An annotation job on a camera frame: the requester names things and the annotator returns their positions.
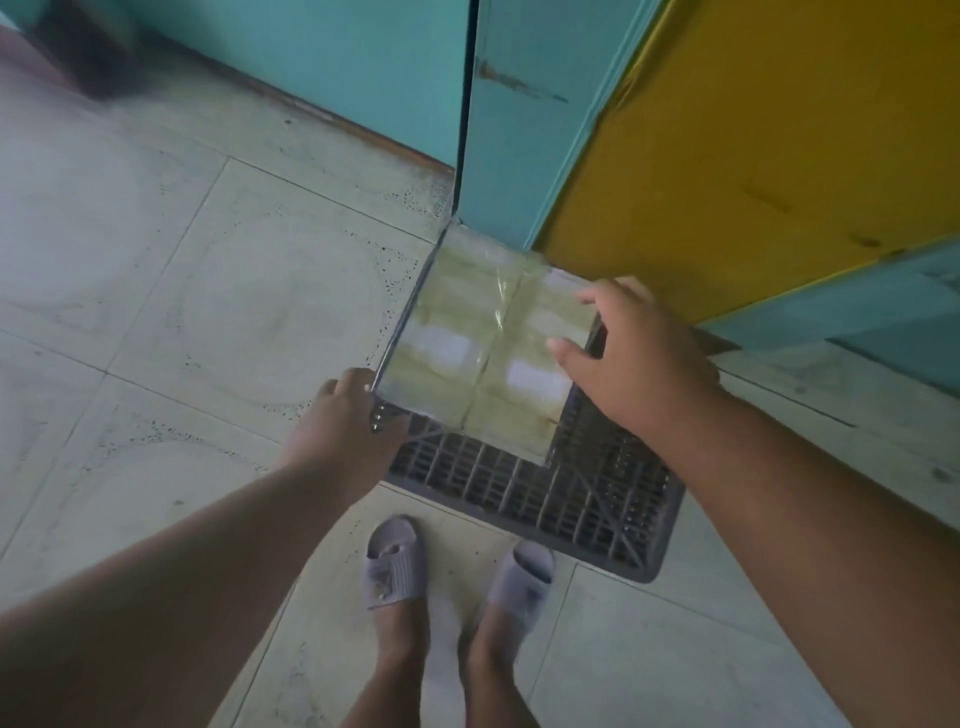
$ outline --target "person's right arm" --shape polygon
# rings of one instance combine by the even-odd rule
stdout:
[[[634,279],[582,292],[602,359],[551,351],[686,483],[854,725],[957,725],[960,534],[727,394]]]

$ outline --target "slide sandal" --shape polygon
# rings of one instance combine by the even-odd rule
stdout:
[[[409,517],[391,516],[373,530],[363,582],[367,609],[426,595],[426,548]]]
[[[533,541],[521,541],[507,554],[487,592],[487,603],[512,615],[527,635],[537,623],[556,562],[553,551]]]

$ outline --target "person's left arm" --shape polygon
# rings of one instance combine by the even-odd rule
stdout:
[[[371,381],[327,382],[272,473],[0,615],[0,725],[206,726],[404,441],[371,433]]]

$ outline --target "leg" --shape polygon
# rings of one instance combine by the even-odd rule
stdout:
[[[522,639],[514,616],[488,604],[473,639],[461,645],[468,728],[539,728],[514,682]]]
[[[429,648],[426,599],[372,610],[378,653],[373,676],[341,728],[417,728],[420,683]]]

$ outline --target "person's left hand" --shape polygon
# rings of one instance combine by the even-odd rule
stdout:
[[[329,379],[310,409],[283,444],[278,468],[316,464],[329,473],[331,485],[345,489],[349,502],[365,496],[379,482],[407,438],[407,418],[371,431],[373,384],[369,369],[347,369],[339,381]]]

